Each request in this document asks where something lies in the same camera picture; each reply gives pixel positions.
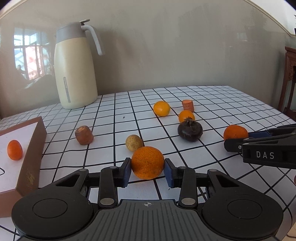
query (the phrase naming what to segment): cream thermos jug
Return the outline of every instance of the cream thermos jug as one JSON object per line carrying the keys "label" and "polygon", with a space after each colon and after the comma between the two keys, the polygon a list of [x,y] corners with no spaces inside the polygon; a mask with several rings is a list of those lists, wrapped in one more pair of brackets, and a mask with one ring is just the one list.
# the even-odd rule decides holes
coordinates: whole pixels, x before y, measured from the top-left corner
{"label": "cream thermos jug", "polygon": [[84,25],[88,21],[73,22],[57,30],[54,71],[59,99],[65,109],[86,106],[98,96],[94,63],[85,31],[90,31],[98,54],[103,53],[94,28]]}

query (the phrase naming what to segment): wall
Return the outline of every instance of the wall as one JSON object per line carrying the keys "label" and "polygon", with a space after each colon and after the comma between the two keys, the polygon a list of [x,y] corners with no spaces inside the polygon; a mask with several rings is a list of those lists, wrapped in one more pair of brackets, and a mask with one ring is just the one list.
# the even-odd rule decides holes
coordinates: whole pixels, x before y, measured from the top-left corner
{"label": "wall", "polygon": [[285,0],[246,0],[255,3],[272,18],[278,21],[291,35],[295,35],[296,10]]}
{"label": "wall", "polygon": [[58,102],[54,77],[28,81],[16,70],[15,29],[46,33],[52,62],[56,29],[87,18],[106,52],[89,38],[100,94],[223,84],[276,106],[284,47],[295,41],[243,0],[27,0],[0,20],[2,117]]}

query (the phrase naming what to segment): white table with black grid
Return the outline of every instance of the white table with black grid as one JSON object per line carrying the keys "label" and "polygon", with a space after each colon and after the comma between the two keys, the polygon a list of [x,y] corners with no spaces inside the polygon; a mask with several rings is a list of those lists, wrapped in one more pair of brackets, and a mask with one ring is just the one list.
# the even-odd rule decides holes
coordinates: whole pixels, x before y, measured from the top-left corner
{"label": "white table with black grid", "polygon": [[[184,99],[193,100],[195,118],[204,130],[197,142],[187,142],[177,133]],[[152,110],[160,100],[171,106],[166,117],[158,117]],[[295,121],[232,87],[169,87],[107,94],[79,109],[68,110],[54,104],[4,118],[0,130],[37,116],[42,116],[47,131],[39,187],[80,168],[99,172],[108,166],[120,166],[132,156],[125,140],[136,134],[145,146],[159,149],[177,167],[188,166],[201,173],[217,169],[275,199],[284,211],[279,239],[295,222],[296,171],[243,163],[239,153],[227,152],[223,145],[223,132],[228,125],[237,124],[251,132]],[[75,139],[75,129],[82,125],[89,126],[94,134],[94,141],[87,146]],[[132,173],[129,185],[118,188],[118,199],[178,200],[179,193],[179,188],[168,187],[163,173],[153,180],[141,180]],[[92,189],[89,200],[97,202],[97,196],[98,189]],[[199,203],[205,200],[205,189],[198,188]],[[0,218],[0,240],[13,241],[18,237],[11,218]]]}

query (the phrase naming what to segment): jug lid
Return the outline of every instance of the jug lid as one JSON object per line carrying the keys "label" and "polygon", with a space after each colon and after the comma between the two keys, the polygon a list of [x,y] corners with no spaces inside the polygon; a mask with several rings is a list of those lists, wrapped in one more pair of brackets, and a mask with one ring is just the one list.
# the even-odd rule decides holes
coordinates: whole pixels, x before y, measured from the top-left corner
{"label": "jug lid", "polygon": [[88,21],[89,19],[80,22],[72,22],[59,28],[57,30],[57,43],[67,39],[86,38],[85,31],[82,30],[81,26]]}

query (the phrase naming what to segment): mangosteen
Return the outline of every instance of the mangosteen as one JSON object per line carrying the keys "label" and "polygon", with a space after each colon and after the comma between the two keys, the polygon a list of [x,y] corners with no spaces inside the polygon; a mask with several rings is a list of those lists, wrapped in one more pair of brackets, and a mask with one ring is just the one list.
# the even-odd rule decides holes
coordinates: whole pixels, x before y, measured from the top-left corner
{"label": "mangosteen", "polygon": [[202,133],[202,125],[191,118],[186,118],[178,126],[178,135],[190,142],[197,141],[202,136]]}

